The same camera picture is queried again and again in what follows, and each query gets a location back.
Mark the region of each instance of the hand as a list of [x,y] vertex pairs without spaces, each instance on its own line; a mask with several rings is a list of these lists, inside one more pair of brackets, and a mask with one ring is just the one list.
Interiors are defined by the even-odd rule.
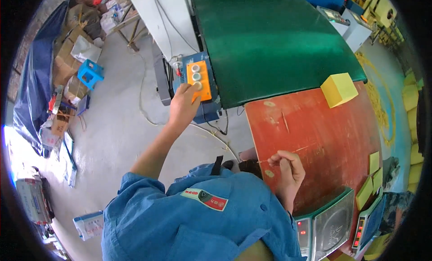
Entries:
[[279,165],[281,179],[276,189],[276,196],[282,206],[290,213],[293,211],[294,198],[305,178],[305,170],[297,154],[284,150],[271,156],[268,160],[271,167]]
[[192,96],[198,91],[197,85],[181,84],[171,100],[170,115],[167,125],[183,132],[197,114],[201,96],[192,102]]

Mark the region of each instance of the blue plastic stool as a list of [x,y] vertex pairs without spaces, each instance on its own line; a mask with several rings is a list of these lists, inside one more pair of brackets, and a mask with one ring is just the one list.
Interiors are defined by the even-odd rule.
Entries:
[[104,68],[87,59],[78,69],[78,79],[90,90],[93,90],[93,86],[97,81],[103,81]]

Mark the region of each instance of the yellow foam scrap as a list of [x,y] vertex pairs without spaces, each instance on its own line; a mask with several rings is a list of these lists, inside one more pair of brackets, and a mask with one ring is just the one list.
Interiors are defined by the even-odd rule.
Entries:
[[355,196],[357,202],[357,209],[362,210],[363,206],[366,204],[366,201],[369,199],[369,196],[372,194],[374,189],[372,178],[368,177],[363,184],[362,188],[359,190],[357,195]]
[[405,111],[409,111],[417,106],[418,102],[418,93],[416,85],[407,85],[402,89],[402,100],[403,106],[405,107]]
[[422,174],[423,163],[417,163],[410,167],[408,184],[417,183],[420,180],[420,175]]
[[418,144],[411,147],[411,165],[423,162],[423,156],[419,153]]
[[415,128],[411,130],[411,142],[415,144],[417,141],[417,128]]
[[379,151],[369,155],[369,174],[373,174],[379,169]]
[[408,125],[409,129],[414,129],[417,127],[417,107],[408,111]]
[[365,260],[374,260],[377,259],[381,253],[384,251],[387,246],[386,239],[391,235],[391,233],[386,234],[384,236],[379,236],[375,238],[369,248],[364,252]]
[[410,72],[405,77],[405,80],[403,81],[403,85],[415,85],[416,84],[416,77],[413,72]]
[[336,258],[334,261],[355,261],[354,258],[347,254],[341,254],[338,258]]
[[330,108],[343,104],[359,94],[348,73],[330,75],[321,85],[321,90]]
[[412,192],[412,193],[416,193],[417,190],[417,186],[418,183],[412,183],[412,184],[408,184],[408,191]]
[[376,193],[378,189],[382,185],[382,168],[380,168],[373,176],[372,176],[372,182],[374,184],[374,189],[372,193]]

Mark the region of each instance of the finger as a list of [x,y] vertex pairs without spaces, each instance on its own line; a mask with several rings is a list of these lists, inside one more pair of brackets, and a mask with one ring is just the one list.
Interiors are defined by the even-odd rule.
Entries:
[[199,91],[200,85],[191,85],[187,88],[187,90],[185,91],[185,95],[187,96],[193,96],[195,92]]
[[294,169],[303,168],[302,162],[297,154],[285,150],[278,150],[278,155],[291,161]]
[[275,155],[271,156],[270,159],[272,159],[273,161],[280,161],[280,159],[282,159],[282,157],[278,154],[275,154]]
[[201,104],[201,96],[196,97],[195,101],[192,103],[192,107],[198,110],[198,107]]
[[293,177],[293,173],[291,172],[291,166],[289,165],[289,162],[287,159],[282,159],[279,162],[279,167],[280,167],[280,172],[281,173],[285,173],[286,175],[288,175],[288,177],[292,178]]
[[187,84],[187,83],[182,83],[179,87],[178,87],[178,89],[177,89],[177,91],[176,91],[176,94],[177,93],[179,93],[179,94],[183,94],[189,87],[191,87],[191,85],[190,84]]

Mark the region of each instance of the green conveyor belt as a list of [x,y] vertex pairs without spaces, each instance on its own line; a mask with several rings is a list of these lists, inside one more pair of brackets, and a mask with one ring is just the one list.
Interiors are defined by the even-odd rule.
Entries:
[[342,36],[305,0],[193,0],[222,106],[366,75]]

